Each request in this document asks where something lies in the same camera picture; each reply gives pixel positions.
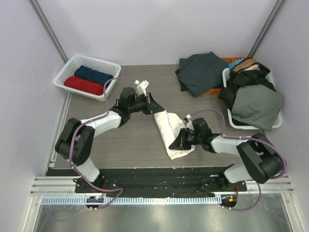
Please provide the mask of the white floral print t-shirt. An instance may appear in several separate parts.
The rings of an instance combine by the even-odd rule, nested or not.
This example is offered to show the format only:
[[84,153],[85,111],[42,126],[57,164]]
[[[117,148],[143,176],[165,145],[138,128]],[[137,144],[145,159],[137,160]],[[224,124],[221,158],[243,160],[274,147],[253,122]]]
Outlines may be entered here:
[[184,157],[195,150],[193,145],[189,150],[171,150],[169,146],[176,140],[181,129],[193,129],[191,123],[185,125],[184,122],[175,113],[168,113],[166,110],[154,114],[155,122],[160,131],[163,143],[165,145],[167,154],[171,160]]

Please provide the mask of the white plastic lattice basket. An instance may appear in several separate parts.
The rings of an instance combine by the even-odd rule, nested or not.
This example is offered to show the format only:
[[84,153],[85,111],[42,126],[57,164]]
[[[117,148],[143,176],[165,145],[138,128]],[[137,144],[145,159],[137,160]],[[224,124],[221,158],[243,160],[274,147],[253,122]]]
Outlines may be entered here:
[[105,93],[102,95],[94,95],[87,92],[83,92],[77,89],[73,89],[64,85],[64,82],[71,76],[74,75],[75,71],[81,66],[91,68],[95,71],[103,72],[112,75],[115,79],[112,80],[108,87],[106,87],[106,96],[110,94],[114,85],[117,82],[117,78],[121,71],[121,66],[116,63],[101,60],[98,58],[92,58],[84,55],[75,55],[71,57],[59,73],[54,78],[54,85],[67,90],[68,92],[75,93],[81,96],[85,96],[91,99],[95,99],[100,102],[105,101]]

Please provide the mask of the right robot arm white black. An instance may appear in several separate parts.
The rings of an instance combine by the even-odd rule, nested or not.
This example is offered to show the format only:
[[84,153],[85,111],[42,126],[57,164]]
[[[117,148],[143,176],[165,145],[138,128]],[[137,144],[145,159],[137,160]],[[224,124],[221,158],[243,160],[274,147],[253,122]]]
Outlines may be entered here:
[[263,184],[283,174],[287,166],[262,133],[247,138],[227,138],[213,133],[203,118],[194,119],[188,127],[180,129],[169,149],[187,151],[196,145],[211,153],[227,153],[241,158],[242,164],[227,167],[223,176],[218,178],[218,185],[224,191],[231,190],[237,182],[251,179]]

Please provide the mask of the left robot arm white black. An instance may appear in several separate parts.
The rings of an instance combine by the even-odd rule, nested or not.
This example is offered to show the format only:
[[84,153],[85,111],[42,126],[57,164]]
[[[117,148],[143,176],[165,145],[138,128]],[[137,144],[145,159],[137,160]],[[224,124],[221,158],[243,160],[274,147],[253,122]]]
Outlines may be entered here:
[[66,159],[86,181],[86,187],[93,193],[102,189],[103,177],[93,164],[90,153],[96,136],[125,125],[132,113],[143,112],[152,115],[163,112],[151,93],[137,95],[132,87],[122,90],[120,97],[108,111],[91,119],[70,118],[55,145],[55,152]]

